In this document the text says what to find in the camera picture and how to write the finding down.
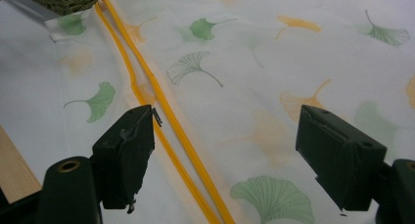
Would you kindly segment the white leaf-print mesh laundry bag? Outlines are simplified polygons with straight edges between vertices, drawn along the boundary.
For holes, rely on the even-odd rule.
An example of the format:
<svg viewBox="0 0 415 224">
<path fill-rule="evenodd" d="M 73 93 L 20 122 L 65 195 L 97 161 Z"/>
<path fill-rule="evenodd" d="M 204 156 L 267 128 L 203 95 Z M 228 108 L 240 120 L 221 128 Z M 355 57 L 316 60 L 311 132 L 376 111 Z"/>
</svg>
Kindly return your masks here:
<svg viewBox="0 0 415 224">
<path fill-rule="evenodd" d="M 296 151 L 305 104 L 415 159 L 415 0 L 100 0 L 47 28 L 74 154 L 131 108 L 161 119 L 105 224 L 375 224 Z"/>
</svg>

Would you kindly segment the white table sheet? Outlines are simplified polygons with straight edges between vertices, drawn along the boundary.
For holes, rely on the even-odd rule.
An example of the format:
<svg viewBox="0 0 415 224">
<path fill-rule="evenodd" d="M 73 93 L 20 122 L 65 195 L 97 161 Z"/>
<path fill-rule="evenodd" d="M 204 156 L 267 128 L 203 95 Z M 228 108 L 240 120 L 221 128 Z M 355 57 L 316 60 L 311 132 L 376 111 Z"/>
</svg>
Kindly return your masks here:
<svg viewBox="0 0 415 224">
<path fill-rule="evenodd" d="M 45 25 L 56 16 L 31 0 L 0 0 L 0 126 L 38 180 L 70 156 L 55 44 Z"/>
</svg>

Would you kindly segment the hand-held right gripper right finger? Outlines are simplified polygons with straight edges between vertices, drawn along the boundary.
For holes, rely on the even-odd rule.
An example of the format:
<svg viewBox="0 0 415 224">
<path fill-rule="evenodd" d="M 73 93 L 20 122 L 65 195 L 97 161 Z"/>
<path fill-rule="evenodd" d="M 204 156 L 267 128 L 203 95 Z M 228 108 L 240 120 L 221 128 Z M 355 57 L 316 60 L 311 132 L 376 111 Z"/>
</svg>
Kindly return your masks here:
<svg viewBox="0 0 415 224">
<path fill-rule="evenodd" d="M 296 150 L 340 209 L 369 208 L 372 177 L 383 166 L 385 146 L 335 114 L 303 105 Z"/>
</svg>

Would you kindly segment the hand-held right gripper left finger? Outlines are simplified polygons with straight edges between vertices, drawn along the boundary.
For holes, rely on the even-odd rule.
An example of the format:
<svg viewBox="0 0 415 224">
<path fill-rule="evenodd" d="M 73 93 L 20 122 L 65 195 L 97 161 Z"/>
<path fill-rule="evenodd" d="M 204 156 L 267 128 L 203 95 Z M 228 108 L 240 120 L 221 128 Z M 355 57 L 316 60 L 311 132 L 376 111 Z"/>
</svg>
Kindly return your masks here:
<svg viewBox="0 0 415 224">
<path fill-rule="evenodd" d="M 98 197 L 105 209 L 134 211 L 150 155 L 155 149 L 150 105 L 125 112 L 93 145 Z"/>
</svg>

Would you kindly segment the wooden table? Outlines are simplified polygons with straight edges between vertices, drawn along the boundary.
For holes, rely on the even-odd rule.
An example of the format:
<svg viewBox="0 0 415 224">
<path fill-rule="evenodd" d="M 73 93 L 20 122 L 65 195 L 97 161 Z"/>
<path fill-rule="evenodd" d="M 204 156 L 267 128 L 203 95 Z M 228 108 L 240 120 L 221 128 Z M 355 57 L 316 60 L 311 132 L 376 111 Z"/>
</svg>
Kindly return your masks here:
<svg viewBox="0 0 415 224">
<path fill-rule="evenodd" d="M 0 125 L 0 190 L 8 203 L 41 190 L 41 184 Z"/>
</svg>

